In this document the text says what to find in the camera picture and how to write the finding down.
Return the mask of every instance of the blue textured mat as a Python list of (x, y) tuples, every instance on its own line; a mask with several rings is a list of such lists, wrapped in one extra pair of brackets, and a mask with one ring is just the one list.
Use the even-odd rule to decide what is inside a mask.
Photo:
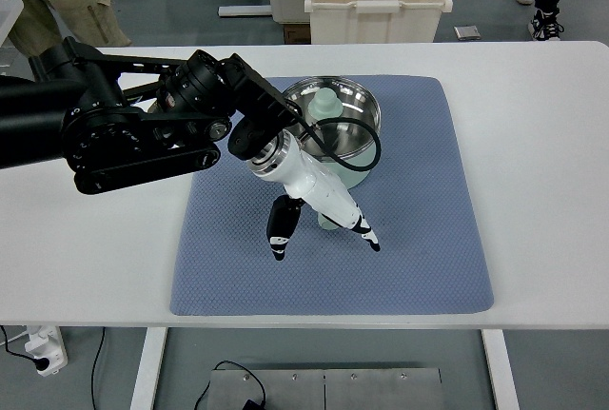
[[(175, 265), (176, 315), (473, 313), (493, 304), (442, 86), (410, 76), (352, 76), (381, 107), (383, 157), (351, 194), (381, 243), (322, 230), (303, 208), (285, 259), (265, 236), (283, 187), (232, 157), (196, 173)], [(284, 90), (294, 78), (271, 79)]]

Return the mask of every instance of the floor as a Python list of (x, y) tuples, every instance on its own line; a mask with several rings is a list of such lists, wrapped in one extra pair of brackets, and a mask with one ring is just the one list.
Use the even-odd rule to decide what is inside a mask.
[[(464, 25), (476, 25), (483, 41), (529, 40), (531, 8), (515, 0), (453, 1), (452, 13), (441, 18), (436, 42), (456, 42), (453, 27)], [(609, 45), (605, 2), (561, 0), (562, 38)], [(217, 16), (218, 6), (261, 4), (268, 0), (114, 0), (121, 26), (135, 46), (282, 44), (283, 27), (270, 17)], [(3, 51), (10, 59), (3, 71), (30, 77), (24, 57), (7, 45)], [(525, 60), (515, 62), (526, 68)], [(10, 326), (9, 335), (21, 330)], [(192, 408), (209, 370), (223, 359), (259, 367), (354, 362), (439, 367), (447, 409), (493, 408), (477, 332), (392, 331), (380, 337), (371, 337), (371, 332), (170, 329), (155, 408)], [(28, 362), (0, 352), (0, 408), (92, 408), (90, 373), (101, 328), (62, 328), (62, 333), (69, 365), (49, 378), (39, 377)], [(97, 408), (129, 408), (145, 333), (139, 328), (108, 330), (95, 376)], [(609, 408), (608, 332), (506, 331), (505, 338), (523, 410)], [(15, 341), (11, 348), (23, 352), (24, 342)]]

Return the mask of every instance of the stainless steel bowl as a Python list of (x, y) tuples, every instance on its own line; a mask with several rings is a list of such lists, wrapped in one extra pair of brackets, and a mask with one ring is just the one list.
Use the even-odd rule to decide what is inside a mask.
[[(309, 77), (287, 88), (284, 97), (300, 106), (306, 122), (314, 124), (316, 120), (308, 113), (308, 105), (320, 88), (334, 90), (343, 103), (341, 117), (361, 120), (379, 133), (381, 130), (379, 103), (370, 91), (352, 80), (344, 77)], [(304, 151), (308, 154), (324, 163), (332, 161), (306, 134), (301, 125), (289, 127), (288, 130), (304, 143)], [(363, 127), (350, 123), (323, 125), (316, 134), (334, 153), (346, 160), (363, 153), (374, 142)]]

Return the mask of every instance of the khaki pants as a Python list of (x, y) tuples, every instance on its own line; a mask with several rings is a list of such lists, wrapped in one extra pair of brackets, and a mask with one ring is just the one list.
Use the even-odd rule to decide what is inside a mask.
[(62, 41), (49, 7), (55, 9), (69, 30), (94, 47), (125, 47), (131, 41), (116, 21), (110, 0), (22, 0), (24, 9), (9, 39), (26, 56), (39, 55)]

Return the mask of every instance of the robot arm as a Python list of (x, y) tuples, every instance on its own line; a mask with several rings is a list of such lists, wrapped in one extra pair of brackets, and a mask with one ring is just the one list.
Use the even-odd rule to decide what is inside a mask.
[[(237, 54), (220, 61), (201, 50), (186, 61), (108, 56), (67, 38), (30, 65), (36, 83), (0, 86), (0, 145), (18, 148), (0, 156), (0, 168), (63, 156), (76, 187), (96, 194), (212, 167), (220, 158), (214, 142), (230, 133), (231, 154), (261, 179), (285, 186), (289, 201), (273, 208), (267, 233), (289, 210), (293, 226), (268, 236), (277, 258), (303, 203), (378, 251), (340, 179), (285, 130), (301, 112)], [(122, 91), (123, 72), (155, 73), (159, 81)], [(135, 106), (151, 98), (148, 112)], [(231, 132), (237, 110), (244, 117)]]

